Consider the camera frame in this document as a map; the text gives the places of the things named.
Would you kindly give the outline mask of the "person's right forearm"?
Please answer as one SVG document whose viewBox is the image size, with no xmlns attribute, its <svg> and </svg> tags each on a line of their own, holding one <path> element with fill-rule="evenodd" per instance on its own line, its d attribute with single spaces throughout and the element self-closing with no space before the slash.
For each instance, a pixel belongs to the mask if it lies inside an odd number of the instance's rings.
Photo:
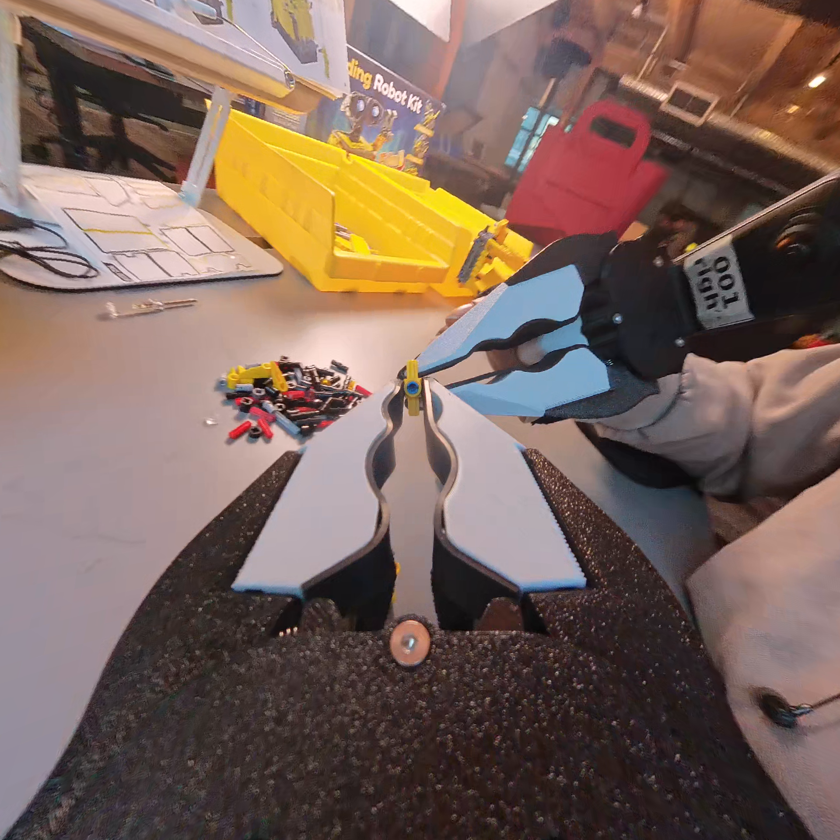
<svg viewBox="0 0 840 840">
<path fill-rule="evenodd" d="M 584 422 L 669 459 L 715 497 L 791 501 L 823 485 L 838 501 L 837 344 L 749 362 L 691 353 L 657 385 L 629 411 Z"/>
</svg>

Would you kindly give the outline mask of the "white lamp panel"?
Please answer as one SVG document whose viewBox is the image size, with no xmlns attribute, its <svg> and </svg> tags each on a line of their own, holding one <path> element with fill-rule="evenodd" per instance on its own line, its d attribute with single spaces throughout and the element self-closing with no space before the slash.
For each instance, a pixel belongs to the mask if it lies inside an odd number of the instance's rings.
<svg viewBox="0 0 840 840">
<path fill-rule="evenodd" d="M 391 1 L 443 41 L 455 34 L 471 45 L 542 11 L 554 1 Z"/>
</svg>

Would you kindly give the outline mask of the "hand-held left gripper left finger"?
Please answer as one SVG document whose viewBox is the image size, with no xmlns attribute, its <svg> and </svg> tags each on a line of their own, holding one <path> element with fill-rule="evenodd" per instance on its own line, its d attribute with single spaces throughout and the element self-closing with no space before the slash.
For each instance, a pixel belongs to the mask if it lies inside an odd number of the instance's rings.
<svg viewBox="0 0 840 840">
<path fill-rule="evenodd" d="M 300 452 L 234 582 L 237 592 L 293 597 L 392 595 L 396 563 L 383 487 L 403 422 L 394 380 Z"/>
</svg>

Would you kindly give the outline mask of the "person's right hand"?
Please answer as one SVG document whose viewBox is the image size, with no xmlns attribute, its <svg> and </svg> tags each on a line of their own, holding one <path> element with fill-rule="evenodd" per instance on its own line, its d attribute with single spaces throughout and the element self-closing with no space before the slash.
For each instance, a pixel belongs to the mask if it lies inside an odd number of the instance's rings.
<svg viewBox="0 0 840 840">
<path fill-rule="evenodd" d="M 451 311 L 447 315 L 441 328 L 437 331 L 435 337 L 440 336 L 463 316 L 465 316 L 474 306 L 476 301 L 466 301 L 457 309 Z M 486 350 L 485 354 L 490 364 L 490 368 L 494 371 L 505 371 L 512 368 L 529 368 L 542 361 L 543 357 L 548 351 L 542 347 L 542 341 L 548 338 L 548 334 L 534 337 L 528 341 L 523 341 L 520 344 L 511 346 L 506 349 Z"/>
</svg>

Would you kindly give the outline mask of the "pile of black red pins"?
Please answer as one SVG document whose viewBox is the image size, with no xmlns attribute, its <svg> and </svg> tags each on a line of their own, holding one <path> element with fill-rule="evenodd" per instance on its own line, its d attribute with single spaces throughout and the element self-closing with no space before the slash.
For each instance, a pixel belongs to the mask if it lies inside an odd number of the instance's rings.
<svg viewBox="0 0 840 840">
<path fill-rule="evenodd" d="M 231 391 L 224 381 L 230 369 L 217 379 L 217 389 L 238 417 L 227 434 L 228 441 L 270 441 L 276 432 L 306 440 L 332 426 L 371 395 L 352 377 L 349 367 L 336 360 L 327 367 L 304 364 L 286 355 L 266 362 L 270 361 L 278 362 L 286 376 L 287 392 L 280 392 L 268 381 Z"/>
</svg>

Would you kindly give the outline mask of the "white building instruction booklet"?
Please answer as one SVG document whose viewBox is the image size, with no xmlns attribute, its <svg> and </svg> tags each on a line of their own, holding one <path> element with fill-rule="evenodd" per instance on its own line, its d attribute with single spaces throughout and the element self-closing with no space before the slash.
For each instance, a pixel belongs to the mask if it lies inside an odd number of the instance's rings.
<svg viewBox="0 0 840 840">
<path fill-rule="evenodd" d="M 237 46 L 278 59 L 298 82 L 350 91 L 343 1 L 153 1 Z"/>
</svg>

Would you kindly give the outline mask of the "grey desk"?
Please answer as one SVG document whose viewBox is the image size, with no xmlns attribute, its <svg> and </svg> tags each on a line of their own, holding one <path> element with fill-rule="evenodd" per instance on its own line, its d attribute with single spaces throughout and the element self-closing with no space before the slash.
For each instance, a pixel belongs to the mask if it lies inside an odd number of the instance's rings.
<svg viewBox="0 0 840 840">
<path fill-rule="evenodd" d="M 286 489 L 284 445 L 227 446 L 215 377 L 260 350 L 369 387 L 445 300 L 197 287 L 112 320 L 106 293 L 2 287 L 2 837 L 713 838 L 739 828 L 732 723 L 698 636 L 607 589 L 593 633 L 279 636 L 287 599 L 230 589 Z"/>
</svg>

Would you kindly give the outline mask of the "blue robot kit box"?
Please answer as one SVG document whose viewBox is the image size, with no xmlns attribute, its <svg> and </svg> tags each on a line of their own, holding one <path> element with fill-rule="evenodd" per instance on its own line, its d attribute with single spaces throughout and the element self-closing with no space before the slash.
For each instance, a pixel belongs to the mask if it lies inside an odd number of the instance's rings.
<svg viewBox="0 0 840 840">
<path fill-rule="evenodd" d="M 308 116 L 307 136 L 409 175 L 420 175 L 446 106 L 348 47 L 350 91 Z"/>
</svg>

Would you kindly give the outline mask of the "white sticker sheet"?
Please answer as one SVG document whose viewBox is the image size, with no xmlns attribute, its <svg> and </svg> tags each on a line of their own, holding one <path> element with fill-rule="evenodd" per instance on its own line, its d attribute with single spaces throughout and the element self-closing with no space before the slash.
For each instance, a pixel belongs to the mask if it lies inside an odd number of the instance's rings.
<svg viewBox="0 0 840 840">
<path fill-rule="evenodd" d="M 40 173 L 25 184 L 102 278 L 151 283 L 253 269 L 233 238 L 159 182 Z"/>
</svg>

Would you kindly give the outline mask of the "white book stand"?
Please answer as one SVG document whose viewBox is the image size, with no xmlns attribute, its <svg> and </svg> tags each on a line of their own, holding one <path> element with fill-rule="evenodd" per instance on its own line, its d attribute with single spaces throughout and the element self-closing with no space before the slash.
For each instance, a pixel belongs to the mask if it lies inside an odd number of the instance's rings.
<svg viewBox="0 0 840 840">
<path fill-rule="evenodd" d="M 251 271 L 242 276 L 124 282 L 102 278 L 100 269 L 68 242 L 57 221 L 32 197 L 25 181 L 40 173 L 111 174 L 22 162 L 17 50 L 22 17 L 34 18 L 126 56 L 149 60 L 188 80 L 204 82 L 212 89 L 185 182 L 181 187 L 164 185 L 221 233 L 233 238 L 251 260 Z M 318 103 L 320 98 L 330 95 L 306 82 L 298 82 L 271 54 L 261 55 L 229 43 L 213 35 L 208 27 L 184 20 L 152 2 L 2 2 L 2 210 L 34 223 L 32 228 L 2 232 L 2 273 L 32 287 L 73 292 L 278 277 L 283 271 L 278 259 L 199 209 L 236 96 L 279 107 L 288 104 L 290 98 L 302 106 L 304 97 Z"/>
</svg>

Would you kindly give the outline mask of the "small clear-handled screwdriver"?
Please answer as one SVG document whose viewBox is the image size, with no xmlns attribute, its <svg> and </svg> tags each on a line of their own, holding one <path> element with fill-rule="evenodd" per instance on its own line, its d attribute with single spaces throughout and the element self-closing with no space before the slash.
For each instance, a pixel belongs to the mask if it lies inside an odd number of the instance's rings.
<svg viewBox="0 0 840 840">
<path fill-rule="evenodd" d="M 176 309 L 192 308 L 195 305 L 197 305 L 197 299 L 194 298 L 175 299 L 171 301 L 150 298 L 146 301 L 134 303 L 129 309 L 119 310 L 115 303 L 108 301 L 102 316 L 110 320 L 133 319 Z"/>
</svg>

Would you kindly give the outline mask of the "yellow toy robot model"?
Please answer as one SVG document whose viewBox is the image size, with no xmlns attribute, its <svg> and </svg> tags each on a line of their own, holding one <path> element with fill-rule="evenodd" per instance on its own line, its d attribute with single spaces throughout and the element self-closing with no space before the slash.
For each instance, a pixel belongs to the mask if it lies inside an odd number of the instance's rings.
<svg viewBox="0 0 840 840">
<path fill-rule="evenodd" d="M 533 243 L 501 219 L 480 231 L 458 271 L 458 284 L 478 296 L 507 281 L 532 257 Z"/>
</svg>

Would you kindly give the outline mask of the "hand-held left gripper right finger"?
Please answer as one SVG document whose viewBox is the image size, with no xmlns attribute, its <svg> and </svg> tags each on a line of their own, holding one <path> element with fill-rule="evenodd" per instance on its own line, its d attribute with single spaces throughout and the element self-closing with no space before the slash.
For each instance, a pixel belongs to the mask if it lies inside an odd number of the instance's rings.
<svg viewBox="0 0 840 840">
<path fill-rule="evenodd" d="M 427 456 L 447 546 L 520 592 L 584 589 L 525 448 L 435 379 L 424 385 Z"/>
</svg>

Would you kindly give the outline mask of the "yellow plastic bin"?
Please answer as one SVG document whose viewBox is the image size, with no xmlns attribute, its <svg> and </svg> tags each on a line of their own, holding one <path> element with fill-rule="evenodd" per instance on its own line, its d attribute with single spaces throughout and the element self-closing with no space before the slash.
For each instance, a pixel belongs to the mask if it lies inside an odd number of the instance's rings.
<svg viewBox="0 0 840 840">
<path fill-rule="evenodd" d="M 408 238 L 402 212 L 385 221 L 385 200 L 345 174 L 340 149 L 233 111 L 215 159 L 219 195 L 319 291 L 424 293 L 445 263 Z M 375 252 L 334 248 L 340 223 Z"/>
<path fill-rule="evenodd" d="M 429 181 L 409 175 L 357 155 L 346 156 L 345 174 L 352 173 L 363 186 L 373 187 L 385 200 L 385 221 L 396 222 L 402 212 L 415 223 L 408 238 L 429 254 L 441 259 L 447 268 L 442 281 L 431 288 L 444 298 L 459 302 L 476 296 L 461 287 L 457 274 L 478 233 L 496 219 L 446 192 Z"/>
</svg>

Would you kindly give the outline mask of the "yellow bent beam piece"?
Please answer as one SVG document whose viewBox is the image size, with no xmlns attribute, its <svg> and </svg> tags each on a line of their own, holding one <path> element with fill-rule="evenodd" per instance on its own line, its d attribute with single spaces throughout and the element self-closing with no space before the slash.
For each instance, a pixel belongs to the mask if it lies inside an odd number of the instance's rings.
<svg viewBox="0 0 840 840">
<path fill-rule="evenodd" d="M 226 374 L 224 381 L 231 391 L 241 385 L 255 385 L 257 381 L 268 381 L 270 386 L 280 392 L 287 392 L 289 388 L 286 376 L 274 360 L 248 368 L 235 366 Z"/>
</svg>

